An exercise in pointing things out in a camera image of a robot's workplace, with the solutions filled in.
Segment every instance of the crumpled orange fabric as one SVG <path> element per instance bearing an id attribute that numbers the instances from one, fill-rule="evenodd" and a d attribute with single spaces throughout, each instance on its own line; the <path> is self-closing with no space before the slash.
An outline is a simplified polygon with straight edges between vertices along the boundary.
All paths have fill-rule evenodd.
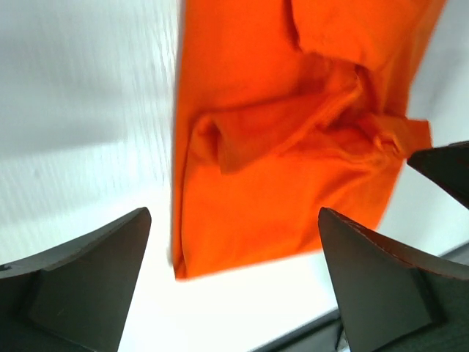
<path id="1" fill-rule="evenodd" d="M 329 207 L 375 228 L 444 0 L 187 0 L 177 101 L 177 279 L 321 248 Z"/>

